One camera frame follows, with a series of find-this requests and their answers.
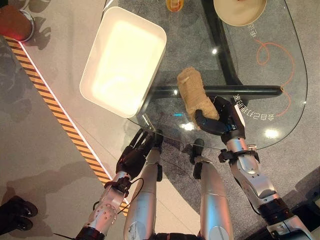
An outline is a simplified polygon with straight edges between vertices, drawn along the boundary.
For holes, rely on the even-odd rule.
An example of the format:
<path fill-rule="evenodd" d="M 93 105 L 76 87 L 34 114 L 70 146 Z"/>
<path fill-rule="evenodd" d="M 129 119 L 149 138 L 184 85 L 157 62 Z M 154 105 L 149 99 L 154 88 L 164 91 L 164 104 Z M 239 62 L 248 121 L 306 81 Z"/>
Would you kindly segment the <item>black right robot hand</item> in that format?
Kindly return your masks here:
<path fill-rule="evenodd" d="M 197 109 L 195 121 L 199 128 L 206 133 L 220 136 L 225 143 L 234 138 L 245 139 L 245 121 L 239 106 L 220 96 L 209 100 L 214 107 L 215 116 L 209 116 L 202 109 Z"/>

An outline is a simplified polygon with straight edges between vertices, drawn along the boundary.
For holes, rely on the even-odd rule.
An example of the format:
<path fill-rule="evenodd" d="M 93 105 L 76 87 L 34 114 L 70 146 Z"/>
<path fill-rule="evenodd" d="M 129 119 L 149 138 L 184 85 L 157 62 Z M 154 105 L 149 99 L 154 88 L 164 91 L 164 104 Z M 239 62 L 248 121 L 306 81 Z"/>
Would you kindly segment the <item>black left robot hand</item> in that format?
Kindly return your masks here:
<path fill-rule="evenodd" d="M 155 134 L 140 128 L 122 152 L 115 173 L 125 172 L 132 180 L 136 178 L 143 169 L 154 143 Z"/>

